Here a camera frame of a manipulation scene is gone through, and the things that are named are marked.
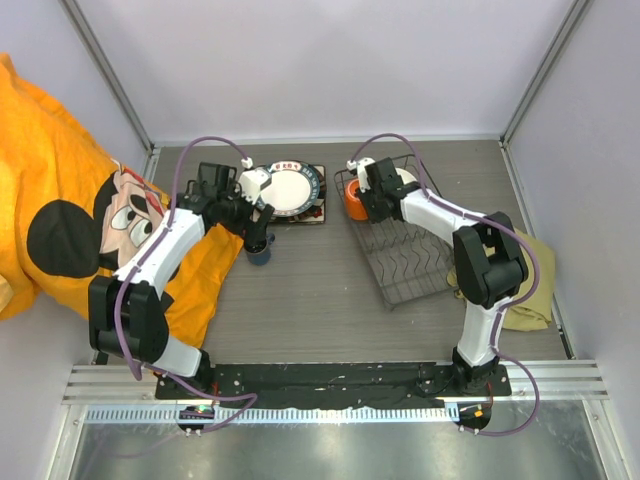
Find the orange mug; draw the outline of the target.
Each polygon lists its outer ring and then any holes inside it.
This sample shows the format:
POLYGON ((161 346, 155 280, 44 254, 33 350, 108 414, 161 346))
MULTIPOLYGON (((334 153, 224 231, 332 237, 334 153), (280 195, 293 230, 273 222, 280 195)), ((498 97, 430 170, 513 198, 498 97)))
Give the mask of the orange mug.
POLYGON ((345 186, 345 208, 348 216, 354 221, 367 221, 368 214, 360 198, 357 195, 359 191, 359 181, 354 178, 345 186))

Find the green rimmed white plate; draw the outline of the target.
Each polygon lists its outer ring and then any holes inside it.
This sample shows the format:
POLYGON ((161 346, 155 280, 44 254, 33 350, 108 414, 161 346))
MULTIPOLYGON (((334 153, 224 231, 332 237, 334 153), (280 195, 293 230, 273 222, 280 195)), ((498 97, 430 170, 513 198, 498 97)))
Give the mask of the green rimmed white plate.
POLYGON ((295 160, 273 162, 264 167, 271 183, 261 190, 256 208, 274 208, 273 216, 287 218, 305 213, 320 198, 321 181, 314 167, 295 160))

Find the small blue cup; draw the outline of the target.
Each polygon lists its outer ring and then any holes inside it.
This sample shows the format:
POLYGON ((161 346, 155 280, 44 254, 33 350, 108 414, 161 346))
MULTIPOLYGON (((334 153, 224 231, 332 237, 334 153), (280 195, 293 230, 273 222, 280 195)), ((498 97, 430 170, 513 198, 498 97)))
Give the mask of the small blue cup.
POLYGON ((255 266, 264 266, 271 259, 271 246, 275 241, 275 234, 268 232, 263 242, 256 245, 244 245, 244 252, 248 261, 255 266))

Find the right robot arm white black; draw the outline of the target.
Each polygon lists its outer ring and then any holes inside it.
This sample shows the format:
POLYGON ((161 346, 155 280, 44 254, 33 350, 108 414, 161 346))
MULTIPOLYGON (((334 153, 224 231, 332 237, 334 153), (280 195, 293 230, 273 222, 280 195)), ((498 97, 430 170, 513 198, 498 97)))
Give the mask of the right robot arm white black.
POLYGON ((482 389, 499 363, 505 310, 529 270, 510 218, 457 206, 417 181, 406 183, 390 159, 355 163, 356 195, 372 222, 394 219, 420 227, 451 246, 457 286, 466 300, 461 338, 452 352, 457 391, 482 389))

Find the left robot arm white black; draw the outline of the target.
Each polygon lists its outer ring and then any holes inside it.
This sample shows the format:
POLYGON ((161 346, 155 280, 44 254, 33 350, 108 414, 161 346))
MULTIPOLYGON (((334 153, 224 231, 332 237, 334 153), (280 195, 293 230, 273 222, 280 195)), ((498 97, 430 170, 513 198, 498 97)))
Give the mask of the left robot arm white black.
POLYGON ((203 163, 198 177, 170 208, 150 240, 112 276, 98 276, 89 287, 91 347, 118 356, 136 378, 143 366, 178 377, 190 398, 205 397, 213 385, 209 362, 200 349, 172 336, 161 299, 183 258, 214 226, 240 236, 251 263, 266 264, 275 239, 267 228, 274 209, 266 205, 253 214, 261 193, 271 183, 263 167, 232 167, 203 163))

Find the white ribbed bowl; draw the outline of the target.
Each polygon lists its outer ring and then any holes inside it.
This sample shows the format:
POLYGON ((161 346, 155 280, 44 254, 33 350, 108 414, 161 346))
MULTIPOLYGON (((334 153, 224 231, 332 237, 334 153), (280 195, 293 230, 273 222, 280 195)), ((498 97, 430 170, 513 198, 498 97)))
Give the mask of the white ribbed bowl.
POLYGON ((400 177, 403 185, 419 184, 417 178, 408 170, 403 168, 395 168, 395 171, 400 177))

